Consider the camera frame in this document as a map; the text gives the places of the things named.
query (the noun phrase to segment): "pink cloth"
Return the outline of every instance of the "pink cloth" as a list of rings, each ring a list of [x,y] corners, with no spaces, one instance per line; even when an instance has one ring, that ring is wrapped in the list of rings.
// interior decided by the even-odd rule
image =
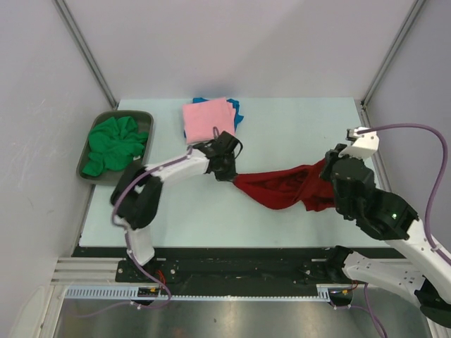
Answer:
[[[183,120],[185,121],[186,143],[208,141],[214,138],[213,128],[217,127],[219,134],[223,131],[235,135],[233,119],[235,109],[225,97],[183,105]]]

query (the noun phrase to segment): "red fabric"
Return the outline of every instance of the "red fabric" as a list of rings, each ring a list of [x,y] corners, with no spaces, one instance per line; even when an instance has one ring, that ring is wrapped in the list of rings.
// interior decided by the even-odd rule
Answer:
[[[233,184],[271,209],[288,208],[302,201],[308,211],[321,211],[334,206],[332,184],[319,178],[325,163],[323,159],[288,170],[239,174]]]

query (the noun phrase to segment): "white table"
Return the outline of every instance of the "white table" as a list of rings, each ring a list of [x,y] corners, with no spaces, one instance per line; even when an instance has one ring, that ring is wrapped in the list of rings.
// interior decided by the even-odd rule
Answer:
[[[282,170],[313,164],[337,143],[346,129],[361,125],[352,98],[243,99],[245,119],[236,137],[244,144],[239,173]],[[148,163],[185,152],[182,105],[189,99],[122,100],[119,109],[148,111],[154,138]],[[79,245],[124,247],[123,231],[110,223],[113,187],[96,186]],[[258,204],[214,175],[193,177],[163,189],[152,222],[152,242],[160,247],[386,247],[334,209],[306,212],[302,203],[281,211]]]

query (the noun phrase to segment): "green cloth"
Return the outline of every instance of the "green cloth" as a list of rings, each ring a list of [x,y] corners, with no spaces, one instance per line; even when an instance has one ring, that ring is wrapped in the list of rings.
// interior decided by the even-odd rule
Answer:
[[[149,133],[137,131],[130,116],[109,118],[92,128],[88,136],[91,152],[83,173],[99,176],[107,170],[123,170],[134,157],[142,156]]]

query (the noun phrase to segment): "blue cloth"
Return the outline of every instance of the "blue cloth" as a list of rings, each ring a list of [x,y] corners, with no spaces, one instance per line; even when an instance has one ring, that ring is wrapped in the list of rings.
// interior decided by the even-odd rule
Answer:
[[[192,103],[194,104],[199,104],[201,102],[205,102],[208,101],[207,99],[204,99],[203,97],[195,97],[192,100]],[[229,99],[227,100],[227,102],[230,102],[233,106],[233,108],[235,108],[235,119],[233,120],[233,124],[235,126],[235,130],[237,129],[237,126],[241,123],[242,119],[245,118],[243,115],[240,115],[240,102],[234,99]]]

